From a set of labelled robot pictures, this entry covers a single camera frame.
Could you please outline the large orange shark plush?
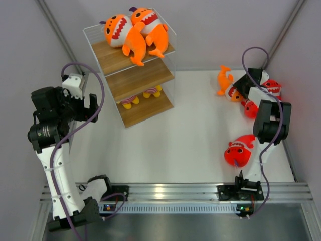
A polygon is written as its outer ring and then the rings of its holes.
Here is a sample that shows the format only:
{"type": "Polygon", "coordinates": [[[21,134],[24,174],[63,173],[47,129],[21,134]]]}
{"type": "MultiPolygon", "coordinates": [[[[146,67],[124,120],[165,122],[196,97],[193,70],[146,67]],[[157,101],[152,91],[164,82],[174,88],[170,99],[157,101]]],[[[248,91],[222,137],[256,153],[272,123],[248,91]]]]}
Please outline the large orange shark plush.
{"type": "Polygon", "coordinates": [[[144,66],[146,42],[141,32],[145,28],[145,23],[133,24],[124,14],[114,15],[99,23],[104,26],[105,39],[110,47],[121,47],[123,54],[127,57],[132,52],[131,62],[140,67],[144,66]]]}

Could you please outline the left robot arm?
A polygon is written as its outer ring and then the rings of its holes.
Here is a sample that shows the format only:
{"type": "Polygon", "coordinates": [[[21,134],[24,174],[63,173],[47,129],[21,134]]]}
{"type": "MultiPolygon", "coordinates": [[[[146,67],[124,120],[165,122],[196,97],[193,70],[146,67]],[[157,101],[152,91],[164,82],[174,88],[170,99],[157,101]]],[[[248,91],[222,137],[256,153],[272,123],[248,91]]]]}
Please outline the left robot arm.
{"type": "Polygon", "coordinates": [[[100,220],[98,202],[109,200],[113,188],[107,176],[89,180],[98,184],[96,194],[81,197],[72,176],[69,159],[69,123],[79,121],[95,123],[101,110],[95,94],[89,95],[89,107],[84,106],[84,96],[70,88],[45,87],[33,91],[31,100],[36,108],[34,123],[28,140],[46,173],[53,204],[53,219],[48,223],[50,232],[75,229],[100,220]]]}

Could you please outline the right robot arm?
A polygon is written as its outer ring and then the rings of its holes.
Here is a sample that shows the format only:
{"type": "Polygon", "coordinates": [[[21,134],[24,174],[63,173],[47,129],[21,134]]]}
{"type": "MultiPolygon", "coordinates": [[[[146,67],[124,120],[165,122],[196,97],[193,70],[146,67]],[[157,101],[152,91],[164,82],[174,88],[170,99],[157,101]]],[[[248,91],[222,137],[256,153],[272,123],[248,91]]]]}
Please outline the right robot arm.
{"type": "Polygon", "coordinates": [[[261,68],[246,69],[246,74],[234,87],[246,97],[246,106],[252,103],[257,108],[253,124],[254,148],[249,164],[241,171],[245,182],[234,186],[236,197],[246,199],[253,191],[250,184],[261,195],[261,181],[268,183],[264,166],[275,147],[288,136],[291,104],[281,101],[281,85],[261,68]]]}

